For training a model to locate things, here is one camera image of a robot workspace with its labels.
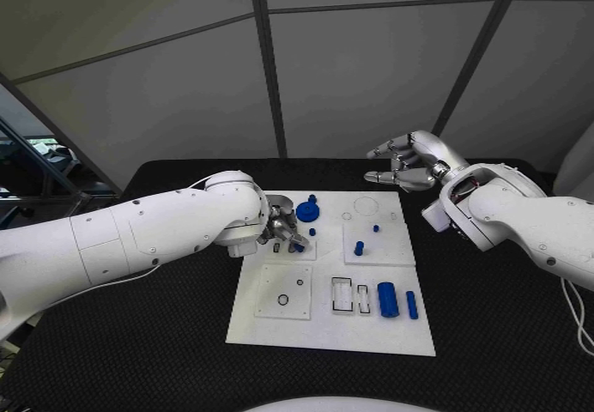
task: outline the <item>wall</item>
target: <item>wall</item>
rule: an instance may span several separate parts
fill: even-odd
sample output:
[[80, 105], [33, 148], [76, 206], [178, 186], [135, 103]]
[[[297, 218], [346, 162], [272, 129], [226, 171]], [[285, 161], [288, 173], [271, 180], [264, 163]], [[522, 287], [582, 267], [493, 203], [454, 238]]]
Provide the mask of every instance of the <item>wall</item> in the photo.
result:
[[555, 172], [592, 23], [563, 0], [7, 0], [0, 72], [118, 189], [150, 160], [357, 158], [418, 129]]

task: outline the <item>hole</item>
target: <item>hole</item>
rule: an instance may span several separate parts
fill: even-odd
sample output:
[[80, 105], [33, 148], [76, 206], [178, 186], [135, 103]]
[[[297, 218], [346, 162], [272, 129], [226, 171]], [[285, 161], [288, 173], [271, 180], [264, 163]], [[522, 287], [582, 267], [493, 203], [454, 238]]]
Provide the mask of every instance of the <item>hole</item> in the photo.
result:
[[278, 296], [278, 305], [284, 306], [288, 303], [288, 296], [285, 294], [281, 294]]

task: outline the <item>black textured mat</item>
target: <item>black textured mat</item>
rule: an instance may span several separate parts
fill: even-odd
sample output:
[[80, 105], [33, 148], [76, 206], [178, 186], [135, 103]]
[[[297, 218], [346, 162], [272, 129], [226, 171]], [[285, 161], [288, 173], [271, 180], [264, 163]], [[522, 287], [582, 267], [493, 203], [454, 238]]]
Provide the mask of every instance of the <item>black textured mat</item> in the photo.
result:
[[[524, 162], [506, 162], [540, 182]], [[265, 190], [390, 191], [362, 180], [388, 164], [155, 161], [138, 170], [122, 200], [226, 169], [249, 173]], [[0, 393], [62, 412], [230, 411], [315, 395], [445, 411], [594, 410], [594, 360], [575, 342], [558, 278], [512, 242], [481, 253], [451, 231], [434, 233], [419, 212], [435, 196], [435, 190], [400, 193], [435, 358], [226, 344], [240, 259], [210, 246], [142, 280], [47, 311]], [[592, 294], [584, 298], [594, 307]]]

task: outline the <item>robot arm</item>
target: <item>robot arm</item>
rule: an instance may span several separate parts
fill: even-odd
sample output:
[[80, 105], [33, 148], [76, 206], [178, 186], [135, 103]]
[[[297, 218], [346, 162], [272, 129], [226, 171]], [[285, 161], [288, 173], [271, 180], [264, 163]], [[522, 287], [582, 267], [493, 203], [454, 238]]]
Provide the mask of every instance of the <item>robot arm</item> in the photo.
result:
[[227, 247], [232, 258], [255, 253], [256, 241], [279, 234], [305, 245], [285, 222], [291, 216], [288, 198], [268, 200], [248, 174], [222, 172], [203, 191], [168, 191], [0, 231], [0, 340], [56, 301], [212, 243]]
[[[400, 185], [405, 191], [441, 183], [439, 198], [422, 212], [437, 232], [452, 227], [481, 251], [513, 240], [542, 269], [594, 290], [592, 203], [546, 197], [529, 178], [504, 165], [470, 166], [426, 131], [383, 143], [367, 158], [389, 151], [400, 161], [396, 168], [369, 172], [364, 179]], [[411, 159], [424, 166], [411, 169]]]

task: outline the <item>black o-ring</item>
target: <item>black o-ring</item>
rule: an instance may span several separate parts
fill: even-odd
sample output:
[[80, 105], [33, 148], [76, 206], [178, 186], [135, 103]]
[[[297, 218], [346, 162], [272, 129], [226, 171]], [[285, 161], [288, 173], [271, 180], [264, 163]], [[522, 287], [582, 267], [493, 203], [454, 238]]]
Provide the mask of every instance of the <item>black o-ring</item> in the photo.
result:
[[[285, 301], [284, 303], [281, 303], [281, 298], [282, 298], [282, 297], [287, 298], [287, 301]], [[284, 305], [288, 303], [288, 296], [287, 296], [285, 294], [279, 294], [279, 295], [278, 295], [277, 302], [278, 302], [278, 305], [279, 305], [279, 306], [284, 306]]]

